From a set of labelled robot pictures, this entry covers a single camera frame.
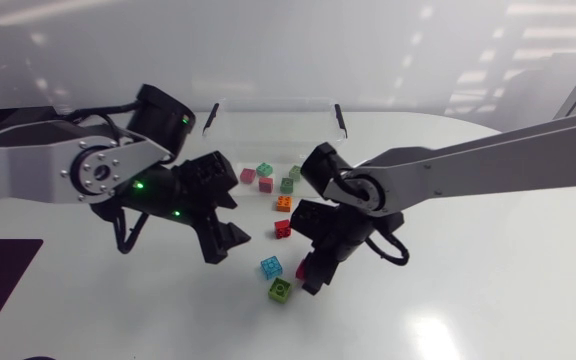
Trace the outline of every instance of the pink block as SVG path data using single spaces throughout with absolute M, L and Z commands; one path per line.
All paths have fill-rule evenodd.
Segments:
M 259 178 L 259 191 L 272 193 L 272 178 Z
M 252 182 L 255 181 L 256 175 L 257 175 L 257 172 L 255 170 L 244 169 L 241 172 L 241 175 L 239 175 L 239 180 L 241 180 L 241 182 L 244 184 L 252 184 Z

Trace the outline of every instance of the clear plastic bin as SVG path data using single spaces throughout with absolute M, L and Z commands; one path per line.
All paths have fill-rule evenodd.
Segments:
M 281 194 L 281 179 L 301 166 L 315 147 L 329 142 L 335 148 L 348 137 L 341 108 L 332 99 L 256 99 L 219 101 L 203 129 L 211 149 L 230 160 L 237 177 L 244 168 L 262 162 L 273 167 L 273 195 Z M 259 191 L 259 176 L 252 184 L 240 184 L 233 195 L 269 195 Z M 292 196 L 318 194 L 302 178 L 294 183 Z

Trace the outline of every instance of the white table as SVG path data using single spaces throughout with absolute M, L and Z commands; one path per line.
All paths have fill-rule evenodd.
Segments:
M 345 117 L 350 163 L 495 133 L 419 114 Z M 200 155 L 199 142 L 195 131 L 182 155 Z M 417 205 L 397 232 L 408 266 L 362 246 L 331 286 L 315 297 L 297 286 L 285 305 L 268 299 L 259 262 L 277 255 L 294 281 L 310 241 L 272 239 L 287 215 L 269 198 L 237 201 L 220 218 L 252 240 L 213 266 L 190 227 L 152 218 L 121 255 L 87 206 L 0 200 L 0 238 L 45 240 L 0 313 L 0 359 L 576 359 L 576 188 Z

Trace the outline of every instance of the teal block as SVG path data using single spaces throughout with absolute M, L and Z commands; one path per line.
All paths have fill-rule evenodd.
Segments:
M 281 185 L 279 186 L 279 190 L 281 191 L 282 194 L 292 194 L 293 184 L 294 184 L 293 179 L 283 178 L 281 179 Z
M 288 172 L 288 177 L 295 181 L 301 180 L 301 167 L 297 165 L 293 166 L 290 172 Z
M 276 278 L 272 286 L 270 286 L 270 290 L 268 290 L 268 296 L 277 302 L 285 304 L 286 300 L 288 300 L 288 295 L 290 295 L 290 289 L 292 289 L 291 283 L 284 279 Z
M 270 176 L 272 174 L 272 166 L 261 163 L 261 165 L 257 166 L 257 175 L 259 176 Z

